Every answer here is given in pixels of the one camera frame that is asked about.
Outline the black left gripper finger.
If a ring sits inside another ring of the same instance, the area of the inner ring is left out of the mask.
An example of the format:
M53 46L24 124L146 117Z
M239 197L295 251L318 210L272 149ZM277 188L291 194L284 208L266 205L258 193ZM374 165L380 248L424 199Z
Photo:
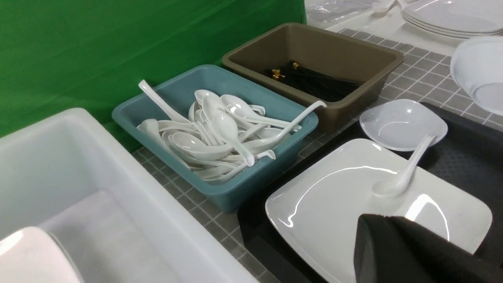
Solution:
M362 214L354 244L358 283L501 283L502 268L404 217Z

